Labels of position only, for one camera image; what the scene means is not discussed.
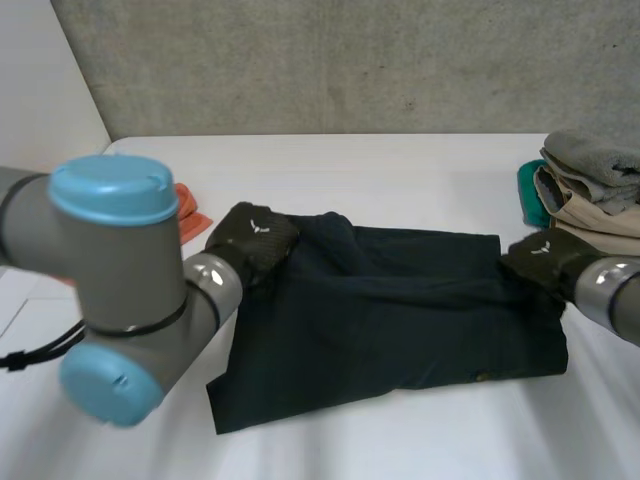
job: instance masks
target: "light blue joint cap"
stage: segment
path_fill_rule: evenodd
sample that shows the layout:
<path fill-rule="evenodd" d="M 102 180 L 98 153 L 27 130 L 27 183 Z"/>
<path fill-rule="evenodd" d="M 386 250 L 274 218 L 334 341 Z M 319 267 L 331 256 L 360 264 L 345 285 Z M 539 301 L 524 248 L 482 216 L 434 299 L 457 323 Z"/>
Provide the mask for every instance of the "light blue joint cap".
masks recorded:
<path fill-rule="evenodd" d="M 164 398 L 144 368 L 115 350 L 91 343 L 69 350 L 60 365 L 60 383 L 81 410 L 119 427 L 137 425 Z"/>
<path fill-rule="evenodd" d="M 178 210 L 171 171 L 130 155 L 91 155 L 59 166 L 49 198 L 72 217 L 123 227 L 160 223 Z"/>

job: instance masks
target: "metal ring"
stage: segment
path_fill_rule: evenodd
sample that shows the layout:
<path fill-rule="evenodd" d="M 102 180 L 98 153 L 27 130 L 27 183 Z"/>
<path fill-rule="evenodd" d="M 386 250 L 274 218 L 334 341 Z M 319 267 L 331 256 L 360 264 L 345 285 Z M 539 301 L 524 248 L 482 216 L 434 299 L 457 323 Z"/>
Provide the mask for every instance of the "metal ring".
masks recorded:
<path fill-rule="evenodd" d="M 576 306 L 588 318 L 617 335 L 610 306 L 616 292 L 640 274 L 640 263 L 625 257 L 607 257 L 589 265 L 576 283 Z"/>
<path fill-rule="evenodd" d="M 210 253 L 197 253 L 184 261 L 184 276 L 215 305 L 220 326 L 242 301 L 242 281 L 222 258 Z"/>

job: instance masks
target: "black cable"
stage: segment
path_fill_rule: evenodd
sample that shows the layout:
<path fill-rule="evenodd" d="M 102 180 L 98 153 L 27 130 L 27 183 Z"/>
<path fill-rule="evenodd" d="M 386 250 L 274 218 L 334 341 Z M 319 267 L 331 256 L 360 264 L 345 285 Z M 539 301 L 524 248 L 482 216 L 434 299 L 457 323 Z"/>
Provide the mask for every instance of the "black cable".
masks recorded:
<path fill-rule="evenodd" d="M 48 362 L 61 357 L 74 345 L 84 339 L 84 321 L 80 320 L 73 327 L 48 344 L 30 352 L 12 352 L 0 358 L 0 368 L 7 368 L 10 372 L 24 370 L 29 365 Z"/>
<path fill-rule="evenodd" d="M 58 345 L 60 345 L 62 342 L 64 342 L 68 338 L 71 338 L 76 332 L 79 332 L 83 328 L 84 328 L 84 320 L 80 320 L 73 327 L 71 327 L 69 330 L 67 330 L 62 335 L 60 335 L 58 338 L 56 338 L 53 342 L 49 342 L 43 347 L 40 347 L 40 348 L 38 348 L 36 350 L 32 350 L 31 352 L 28 352 L 28 354 L 29 355 L 38 355 L 40 353 L 48 352 L 52 348 L 55 348 Z"/>

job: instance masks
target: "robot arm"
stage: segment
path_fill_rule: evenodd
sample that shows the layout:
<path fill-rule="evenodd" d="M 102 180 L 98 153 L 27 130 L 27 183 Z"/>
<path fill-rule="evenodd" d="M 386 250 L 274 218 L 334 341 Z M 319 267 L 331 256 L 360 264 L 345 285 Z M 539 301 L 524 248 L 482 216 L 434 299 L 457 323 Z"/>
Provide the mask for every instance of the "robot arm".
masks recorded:
<path fill-rule="evenodd" d="M 0 168 L 0 195 L 2 262 L 76 283 L 86 328 L 60 367 L 67 396 L 118 426 L 162 402 L 297 238 L 283 215 L 238 204 L 183 263 L 171 172 L 141 157 Z"/>
<path fill-rule="evenodd" d="M 589 319 L 640 346 L 640 260 L 600 252 L 558 228 L 534 233 L 501 259 L 511 273 L 572 302 Z"/>

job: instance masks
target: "white tabletop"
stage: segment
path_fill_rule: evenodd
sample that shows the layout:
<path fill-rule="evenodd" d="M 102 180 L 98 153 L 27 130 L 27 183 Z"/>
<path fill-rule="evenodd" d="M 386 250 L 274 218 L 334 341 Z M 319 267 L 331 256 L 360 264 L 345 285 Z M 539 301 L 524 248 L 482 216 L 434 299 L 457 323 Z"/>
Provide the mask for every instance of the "white tabletop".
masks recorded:
<path fill-rule="evenodd" d="M 248 200 L 295 214 L 335 210 L 359 225 L 498 233 L 504 249 L 531 231 L 516 170 L 539 157 L 543 139 L 161 137 L 108 151 L 163 161 L 217 221 Z M 42 344 L 80 316 L 71 289 L 29 273 L 7 272 L 0 297 L 0 354 Z M 53 362 L 1 373 L 0 479 L 638 478 L 640 349 L 574 308 L 563 324 L 570 365 L 562 376 L 394 392 L 223 436 L 204 385 L 224 371 L 233 323 L 131 430 L 76 412 Z"/>

